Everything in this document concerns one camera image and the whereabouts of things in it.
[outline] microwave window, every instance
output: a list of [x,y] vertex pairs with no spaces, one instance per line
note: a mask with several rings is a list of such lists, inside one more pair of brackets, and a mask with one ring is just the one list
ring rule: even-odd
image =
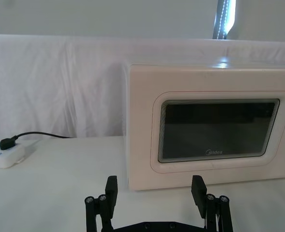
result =
[[279,99],[165,101],[158,161],[262,156],[279,104]]

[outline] white backdrop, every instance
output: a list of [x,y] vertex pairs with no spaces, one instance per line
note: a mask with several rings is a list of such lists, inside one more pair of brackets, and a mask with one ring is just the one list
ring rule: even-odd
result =
[[2,35],[0,139],[35,130],[121,135],[125,63],[189,64],[222,56],[285,63],[285,43]]
[[0,0],[0,34],[211,39],[217,0]]
[[285,0],[236,0],[232,40],[285,42]]

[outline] fluorescent light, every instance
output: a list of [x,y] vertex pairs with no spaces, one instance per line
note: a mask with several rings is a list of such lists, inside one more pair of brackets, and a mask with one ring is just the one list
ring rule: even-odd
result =
[[228,4],[227,21],[225,24],[225,34],[227,35],[235,23],[236,0],[230,0]]

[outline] wall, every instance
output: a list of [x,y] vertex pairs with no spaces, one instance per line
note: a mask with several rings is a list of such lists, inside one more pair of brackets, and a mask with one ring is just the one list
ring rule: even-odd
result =
[[285,0],[237,0],[228,39],[285,41]]
[[212,38],[217,0],[0,0],[0,34]]
[[[236,0],[228,39],[285,41],[285,0]],[[212,38],[217,0],[0,0],[0,34]]]

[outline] midea logo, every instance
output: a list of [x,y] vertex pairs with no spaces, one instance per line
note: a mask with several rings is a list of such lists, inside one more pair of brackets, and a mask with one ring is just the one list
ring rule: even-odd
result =
[[205,155],[206,156],[210,156],[210,155],[221,155],[223,154],[223,151],[213,151],[211,149],[208,149],[206,152],[205,152]]

